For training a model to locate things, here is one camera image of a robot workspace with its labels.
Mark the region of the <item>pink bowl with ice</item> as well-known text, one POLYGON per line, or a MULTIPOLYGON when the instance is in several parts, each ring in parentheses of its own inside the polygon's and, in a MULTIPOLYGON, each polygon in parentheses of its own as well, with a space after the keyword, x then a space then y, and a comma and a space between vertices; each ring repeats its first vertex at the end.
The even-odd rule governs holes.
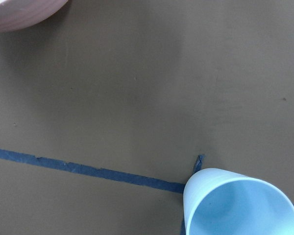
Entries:
POLYGON ((0 0, 0 32, 33 26, 55 14, 66 0, 0 0))

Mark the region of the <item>blue plastic cup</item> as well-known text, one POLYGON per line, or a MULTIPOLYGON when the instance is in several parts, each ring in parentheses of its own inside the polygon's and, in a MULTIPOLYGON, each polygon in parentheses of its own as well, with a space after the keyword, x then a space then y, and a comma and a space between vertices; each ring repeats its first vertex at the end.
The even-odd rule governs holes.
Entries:
POLYGON ((187 235, 294 235, 294 205, 276 186, 218 168, 193 174, 183 192, 187 235))

